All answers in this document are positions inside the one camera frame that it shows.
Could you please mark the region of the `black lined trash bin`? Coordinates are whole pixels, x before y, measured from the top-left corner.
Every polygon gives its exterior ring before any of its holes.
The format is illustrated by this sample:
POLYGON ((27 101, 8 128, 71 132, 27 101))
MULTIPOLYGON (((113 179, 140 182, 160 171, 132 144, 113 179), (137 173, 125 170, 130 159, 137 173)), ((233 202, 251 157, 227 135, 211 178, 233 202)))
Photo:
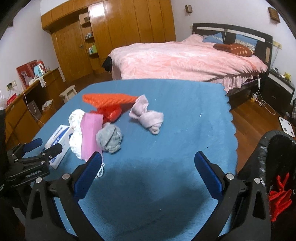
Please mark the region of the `black lined trash bin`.
POLYGON ((259 140, 255 150, 237 177, 249 181, 258 177, 268 195, 277 191, 276 177, 290 177, 285 190, 292 190, 292 204, 271 222, 271 240, 295 240, 295 140, 282 131, 269 131, 259 140))

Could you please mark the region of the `left wall lamp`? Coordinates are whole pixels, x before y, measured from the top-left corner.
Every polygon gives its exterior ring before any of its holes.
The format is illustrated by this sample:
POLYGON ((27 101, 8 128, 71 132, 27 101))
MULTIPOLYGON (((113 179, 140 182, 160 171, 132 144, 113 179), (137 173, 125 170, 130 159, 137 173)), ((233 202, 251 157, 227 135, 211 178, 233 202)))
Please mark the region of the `left wall lamp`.
POLYGON ((185 5, 186 13, 191 14, 193 12, 192 6, 190 4, 185 5))

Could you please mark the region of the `white bathroom scale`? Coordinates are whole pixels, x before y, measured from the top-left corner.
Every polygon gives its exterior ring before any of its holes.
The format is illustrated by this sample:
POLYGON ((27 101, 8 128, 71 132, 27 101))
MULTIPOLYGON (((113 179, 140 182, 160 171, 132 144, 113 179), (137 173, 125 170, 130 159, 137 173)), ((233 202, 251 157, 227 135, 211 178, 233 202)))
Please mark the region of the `white bathroom scale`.
POLYGON ((278 119, 279 119, 279 122, 280 122, 280 125, 281 125, 281 128, 282 128, 282 130, 287 134, 287 135, 289 135, 289 136, 291 136, 291 137, 295 137, 295 134, 294 134, 294 131, 293 131, 293 128, 292 128, 292 125, 291 125, 291 123, 288 121, 288 120, 286 120, 286 119, 284 119, 284 118, 282 118, 282 117, 278 117, 278 119))

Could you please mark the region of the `small white wooden stool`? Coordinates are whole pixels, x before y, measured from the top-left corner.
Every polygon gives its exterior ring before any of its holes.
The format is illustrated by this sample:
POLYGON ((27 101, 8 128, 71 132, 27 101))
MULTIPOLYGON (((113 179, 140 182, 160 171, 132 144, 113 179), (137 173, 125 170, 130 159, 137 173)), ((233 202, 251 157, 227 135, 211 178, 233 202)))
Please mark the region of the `small white wooden stool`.
POLYGON ((66 90, 64 90, 59 96, 63 99, 63 102, 66 103, 76 94, 77 91, 75 89, 75 85, 71 85, 66 90))

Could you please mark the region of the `red picture frame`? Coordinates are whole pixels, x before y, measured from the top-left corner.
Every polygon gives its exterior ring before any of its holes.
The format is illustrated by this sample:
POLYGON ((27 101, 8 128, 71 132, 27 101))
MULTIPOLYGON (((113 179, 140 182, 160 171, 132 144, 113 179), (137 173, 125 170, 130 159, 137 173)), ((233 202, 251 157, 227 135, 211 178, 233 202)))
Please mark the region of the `red picture frame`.
POLYGON ((30 62, 16 68, 16 71, 17 71, 17 73, 23 83, 23 86, 25 88, 29 87, 29 81, 35 78, 34 67, 38 63, 42 63, 44 65, 42 60, 33 60, 33 61, 30 61, 30 62))

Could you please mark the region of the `blue blanket table cover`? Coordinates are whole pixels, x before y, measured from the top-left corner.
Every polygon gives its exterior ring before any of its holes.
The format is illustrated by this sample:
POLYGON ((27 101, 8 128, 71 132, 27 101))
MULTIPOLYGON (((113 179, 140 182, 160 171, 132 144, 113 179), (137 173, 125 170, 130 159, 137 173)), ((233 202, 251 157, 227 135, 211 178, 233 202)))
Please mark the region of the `blue blanket table cover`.
POLYGON ((116 80, 89 85, 64 104, 40 129, 48 141, 72 111, 92 106, 87 93, 145 95, 149 109, 164 122, 151 134, 128 113, 116 121, 123 139, 115 154, 104 153, 104 174, 79 201, 104 240, 191 240, 205 224, 217 201, 194 164, 202 151, 226 173, 237 166, 235 126, 224 88, 185 80, 116 80))

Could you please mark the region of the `wall lamp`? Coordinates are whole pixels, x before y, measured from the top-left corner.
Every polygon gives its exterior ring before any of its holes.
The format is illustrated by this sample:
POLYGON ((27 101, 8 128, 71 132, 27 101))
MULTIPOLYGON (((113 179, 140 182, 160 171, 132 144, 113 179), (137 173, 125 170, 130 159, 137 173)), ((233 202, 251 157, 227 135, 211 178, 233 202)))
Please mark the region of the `wall lamp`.
POLYGON ((280 23, 280 16, 277 12, 276 9, 272 8, 272 7, 268 7, 268 12, 269 12, 269 15, 270 15, 270 19, 275 22, 275 23, 280 23))
POLYGON ((190 4, 185 5, 186 13, 191 14, 193 12, 192 6, 190 4))

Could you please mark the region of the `pink sock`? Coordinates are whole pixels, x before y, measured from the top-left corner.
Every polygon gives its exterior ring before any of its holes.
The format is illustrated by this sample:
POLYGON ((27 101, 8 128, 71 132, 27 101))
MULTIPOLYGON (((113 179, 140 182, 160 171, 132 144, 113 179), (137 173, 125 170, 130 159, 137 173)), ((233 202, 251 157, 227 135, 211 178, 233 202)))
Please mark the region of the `pink sock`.
POLYGON ((145 95, 139 96, 129 112, 129 117, 137 120, 153 135, 158 135, 164 122, 164 114, 154 110, 148 110, 148 105, 149 102, 145 95))

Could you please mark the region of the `black cloth on bed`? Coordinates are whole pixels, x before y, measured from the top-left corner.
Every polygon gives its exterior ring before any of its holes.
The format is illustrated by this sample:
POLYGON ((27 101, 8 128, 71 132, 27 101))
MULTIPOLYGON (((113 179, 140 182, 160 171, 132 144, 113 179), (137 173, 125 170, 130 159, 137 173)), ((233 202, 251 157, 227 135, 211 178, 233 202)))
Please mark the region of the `black cloth on bed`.
POLYGON ((107 71, 107 72, 112 72, 112 66, 113 66, 113 61, 111 59, 111 57, 107 57, 103 64, 102 64, 102 68, 107 71))

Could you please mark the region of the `wooden side cabinet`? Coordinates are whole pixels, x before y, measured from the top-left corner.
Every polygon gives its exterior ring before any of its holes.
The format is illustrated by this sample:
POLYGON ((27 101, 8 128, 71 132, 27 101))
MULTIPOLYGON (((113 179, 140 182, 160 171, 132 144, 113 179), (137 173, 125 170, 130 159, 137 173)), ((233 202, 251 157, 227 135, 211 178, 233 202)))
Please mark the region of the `wooden side cabinet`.
POLYGON ((44 77, 46 86, 41 88, 39 82, 29 86, 6 109, 6 148, 30 142, 41 127, 64 104, 59 96, 65 89, 58 68, 44 77), (53 100, 51 106, 42 110, 42 105, 53 100))

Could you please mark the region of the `pink face mask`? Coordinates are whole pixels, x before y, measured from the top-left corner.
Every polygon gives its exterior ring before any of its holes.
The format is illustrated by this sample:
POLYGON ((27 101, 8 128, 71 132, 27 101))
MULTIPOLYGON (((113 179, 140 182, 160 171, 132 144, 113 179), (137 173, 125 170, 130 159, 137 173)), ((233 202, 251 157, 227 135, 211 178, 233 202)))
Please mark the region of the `pink face mask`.
POLYGON ((81 159, 86 162, 93 155, 94 152, 99 152, 101 156, 102 149, 97 144, 96 134, 102 129, 103 115, 95 113, 85 113, 81 123, 82 132, 82 146, 81 146, 81 159))

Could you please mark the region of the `blue pillow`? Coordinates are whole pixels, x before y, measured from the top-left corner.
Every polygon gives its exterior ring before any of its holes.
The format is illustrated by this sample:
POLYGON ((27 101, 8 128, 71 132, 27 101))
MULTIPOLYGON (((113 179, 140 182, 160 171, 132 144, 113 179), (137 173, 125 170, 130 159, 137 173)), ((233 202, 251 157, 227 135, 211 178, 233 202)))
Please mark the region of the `blue pillow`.
POLYGON ((203 43, 215 43, 215 44, 223 44, 223 36, 222 33, 216 33, 213 35, 203 36, 203 43))
POLYGON ((253 39, 253 38, 250 38, 244 35, 239 35, 239 34, 237 34, 235 38, 236 44, 243 45, 252 51, 255 51, 257 41, 258 41, 257 39, 253 39))

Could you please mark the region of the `black nightstand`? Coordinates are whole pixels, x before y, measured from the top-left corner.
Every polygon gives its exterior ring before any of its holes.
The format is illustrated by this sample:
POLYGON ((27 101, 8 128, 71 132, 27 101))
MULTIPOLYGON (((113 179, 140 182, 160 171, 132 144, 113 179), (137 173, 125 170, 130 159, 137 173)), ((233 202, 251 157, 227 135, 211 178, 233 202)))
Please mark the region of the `black nightstand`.
POLYGON ((263 99, 280 115, 284 116, 291 110, 291 102, 295 87, 292 83, 273 70, 270 70, 266 76, 262 91, 263 99))

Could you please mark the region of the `red plastic bag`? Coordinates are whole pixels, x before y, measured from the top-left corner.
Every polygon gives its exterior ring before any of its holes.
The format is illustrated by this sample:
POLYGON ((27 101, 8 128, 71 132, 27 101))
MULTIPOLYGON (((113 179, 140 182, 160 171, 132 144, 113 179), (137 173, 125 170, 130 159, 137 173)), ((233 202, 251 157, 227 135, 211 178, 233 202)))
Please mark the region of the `red plastic bag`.
POLYGON ((122 108, 120 105, 110 105, 97 110, 91 110, 90 113, 103 115, 103 124, 114 123, 120 117, 122 108))

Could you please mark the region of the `grey sock ball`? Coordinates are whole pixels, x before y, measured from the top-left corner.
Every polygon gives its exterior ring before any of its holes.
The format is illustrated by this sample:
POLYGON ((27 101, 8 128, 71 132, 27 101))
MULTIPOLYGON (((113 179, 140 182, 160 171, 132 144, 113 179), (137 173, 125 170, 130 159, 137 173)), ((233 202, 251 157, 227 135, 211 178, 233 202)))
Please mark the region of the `grey sock ball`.
POLYGON ((96 142, 99 147, 109 153, 116 153, 121 149, 122 132, 119 127, 111 123, 105 123, 96 134, 96 142))

